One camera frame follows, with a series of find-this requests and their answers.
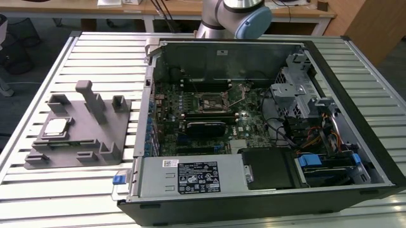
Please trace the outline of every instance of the aluminum slatted table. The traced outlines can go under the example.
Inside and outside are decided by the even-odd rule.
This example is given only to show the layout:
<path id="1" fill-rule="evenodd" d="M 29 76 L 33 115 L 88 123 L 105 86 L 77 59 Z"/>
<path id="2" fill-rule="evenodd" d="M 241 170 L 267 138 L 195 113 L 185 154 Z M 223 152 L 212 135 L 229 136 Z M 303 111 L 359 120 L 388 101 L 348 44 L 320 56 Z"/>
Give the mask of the aluminum slatted table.
<path id="1" fill-rule="evenodd" d="M 147 38 L 191 38 L 191 34 L 82 32 L 70 37 L 0 156 L 0 227 L 139 227 L 112 200 L 112 176 L 131 168 Z M 346 88 L 392 159 L 406 173 L 406 103 L 351 43 L 339 37 L 264 36 L 311 39 Z M 69 100 L 77 80 L 90 80 L 102 99 L 132 101 L 124 163 L 115 166 L 26 170 L 24 158 L 49 111 L 45 101 L 64 93 Z M 319 81 L 324 93 L 326 85 Z M 180 225 L 179 227 L 404 227 L 406 192 L 366 201 L 339 213 Z M 124 198 L 125 185 L 115 197 Z"/>

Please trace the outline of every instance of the power supply label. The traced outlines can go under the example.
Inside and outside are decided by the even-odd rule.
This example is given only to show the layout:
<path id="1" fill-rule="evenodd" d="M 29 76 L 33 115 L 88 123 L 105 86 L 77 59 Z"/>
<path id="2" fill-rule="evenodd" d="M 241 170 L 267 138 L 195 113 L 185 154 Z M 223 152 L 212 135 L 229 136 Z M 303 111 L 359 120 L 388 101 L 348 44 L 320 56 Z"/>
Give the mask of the power supply label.
<path id="1" fill-rule="evenodd" d="M 216 161 L 177 164 L 180 194 L 220 192 Z"/>

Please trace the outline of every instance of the open computer tower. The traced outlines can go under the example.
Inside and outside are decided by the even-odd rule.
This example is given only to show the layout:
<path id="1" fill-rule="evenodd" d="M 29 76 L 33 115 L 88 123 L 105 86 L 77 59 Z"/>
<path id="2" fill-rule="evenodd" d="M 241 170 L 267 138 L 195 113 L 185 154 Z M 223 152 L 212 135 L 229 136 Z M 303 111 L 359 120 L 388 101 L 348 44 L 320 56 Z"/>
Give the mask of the open computer tower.
<path id="1" fill-rule="evenodd" d="M 336 212 L 404 189 L 311 41 L 152 39 L 129 195 L 143 226 Z"/>

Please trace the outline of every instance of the motherboard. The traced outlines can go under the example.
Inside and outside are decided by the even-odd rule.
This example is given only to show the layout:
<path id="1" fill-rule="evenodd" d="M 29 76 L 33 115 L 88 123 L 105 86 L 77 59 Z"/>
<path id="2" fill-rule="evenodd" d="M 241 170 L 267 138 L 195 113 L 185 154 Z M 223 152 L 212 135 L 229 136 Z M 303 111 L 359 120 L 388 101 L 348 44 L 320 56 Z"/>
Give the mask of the motherboard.
<path id="1" fill-rule="evenodd" d="M 240 148 L 271 146 L 259 109 L 264 90 L 249 82 L 215 88 L 157 83 L 159 156 L 231 154 Z"/>

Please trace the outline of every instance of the blue release latch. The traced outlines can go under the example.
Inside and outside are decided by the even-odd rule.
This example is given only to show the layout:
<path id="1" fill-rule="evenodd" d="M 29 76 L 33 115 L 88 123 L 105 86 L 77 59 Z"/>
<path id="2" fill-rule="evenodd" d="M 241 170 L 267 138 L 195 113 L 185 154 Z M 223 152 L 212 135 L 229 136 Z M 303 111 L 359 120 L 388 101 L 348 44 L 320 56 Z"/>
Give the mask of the blue release latch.
<path id="1" fill-rule="evenodd" d="M 113 176 L 113 185 L 125 184 L 125 175 Z"/>
<path id="2" fill-rule="evenodd" d="M 322 161 L 316 154 L 303 154 L 299 157 L 299 164 L 301 167 L 307 165 L 322 165 Z"/>
<path id="3" fill-rule="evenodd" d="M 352 156 L 352 159 L 354 159 L 354 161 L 355 161 L 355 164 L 359 165 L 359 164 L 360 164 L 360 158 L 359 158 L 358 153 L 352 153 L 351 156 Z"/>

